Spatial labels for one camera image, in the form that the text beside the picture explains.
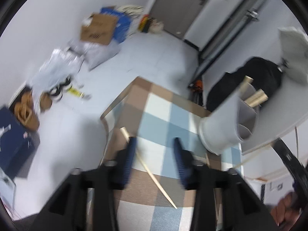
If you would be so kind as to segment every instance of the cardboard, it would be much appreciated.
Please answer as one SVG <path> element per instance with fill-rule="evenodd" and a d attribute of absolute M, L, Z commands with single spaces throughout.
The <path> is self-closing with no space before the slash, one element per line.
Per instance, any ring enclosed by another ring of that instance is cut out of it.
<path fill-rule="evenodd" d="M 118 12 L 116 10 L 109 9 L 109 8 L 102 8 L 101 13 L 103 15 L 116 16 L 118 18 L 116 28 L 114 30 L 113 38 L 118 43 L 125 41 L 125 39 L 128 36 L 128 31 L 129 31 L 130 24 L 131 24 L 131 18 L 122 12 Z"/>
<path fill-rule="evenodd" d="M 82 25 L 80 39 L 108 45 L 112 40 L 118 18 L 112 15 L 93 14 L 90 25 Z"/>

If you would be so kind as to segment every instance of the cardboard box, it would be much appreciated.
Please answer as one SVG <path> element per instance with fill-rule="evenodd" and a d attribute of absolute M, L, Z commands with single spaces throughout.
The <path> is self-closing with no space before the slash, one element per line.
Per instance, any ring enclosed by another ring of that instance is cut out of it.
<path fill-rule="evenodd" d="M 112 15 L 93 14 L 89 18 L 89 25 L 81 27 L 81 41 L 89 41 L 108 45 L 112 40 L 118 18 Z"/>
<path fill-rule="evenodd" d="M 118 18 L 116 28 L 113 34 L 113 38 L 118 43 L 125 41 L 128 31 L 129 31 L 130 24 L 131 24 L 130 17 L 125 15 L 122 12 L 118 12 L 116 10 L 109 9 L 109 8 L 102 8 L 101 13 L 103 15 L 116 16 Z"/>
<path fill-rule="evenodd" d="M 0 167 L 13 180 L 35 146 L 30 134 L 6 107 L 0 109 L 0 130 Z"/>

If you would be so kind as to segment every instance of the baseboard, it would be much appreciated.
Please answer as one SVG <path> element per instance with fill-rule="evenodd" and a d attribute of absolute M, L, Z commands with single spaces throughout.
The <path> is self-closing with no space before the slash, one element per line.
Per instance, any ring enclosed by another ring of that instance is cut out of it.
<path fill-rule="evenodd" d="M 191 41 L 188 41 L 186 39 L 184 39 L 184 42 L 199 52 L 199 47 L 197 45 L 194 45 Z"/>

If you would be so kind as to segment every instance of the person's hand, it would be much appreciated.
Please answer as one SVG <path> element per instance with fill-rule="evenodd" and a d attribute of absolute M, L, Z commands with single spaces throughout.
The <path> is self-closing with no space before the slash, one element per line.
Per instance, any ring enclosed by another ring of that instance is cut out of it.
<path fill-rule="evenodd" d="M 290 208 L 292 203 L 292 194 L 293 192 L 288 193 L 270 212 L 277 225 L 285 221 L 284 228 L 282 229 L 283 231 L 290 230 L 299 217 L 299 210 Z"/>

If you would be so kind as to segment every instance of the checkered rug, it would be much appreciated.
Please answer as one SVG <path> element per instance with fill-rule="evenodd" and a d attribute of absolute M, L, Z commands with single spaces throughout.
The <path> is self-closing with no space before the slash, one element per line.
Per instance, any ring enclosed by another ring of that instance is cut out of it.
<path fill-rule="evenodd" d="M 136 160 L 126 190 L 115 191 L 121 231 L 189 230 L 195 191 L 182 188 L 172 145 L 173 139 L 180 137 L 185 149 L 205 161 L 207 151 L 197 129 L 200 119 L 208 114 L 202 107 L 139 77 L 102 114 L 101 121 L 109 132 L 103 160 L 112 159 L 126 146 L 120 131 L 126 127 L 132 136 L 137 136 L 142 159 L 178 208 L 172 207 Z M 215 169 L 226 170 L 241 162 L 238 147 L 227 149 L 220 157 L 207 153 L 210 167 Z M 219 194 L 216 202 L 219 207 Z"/>

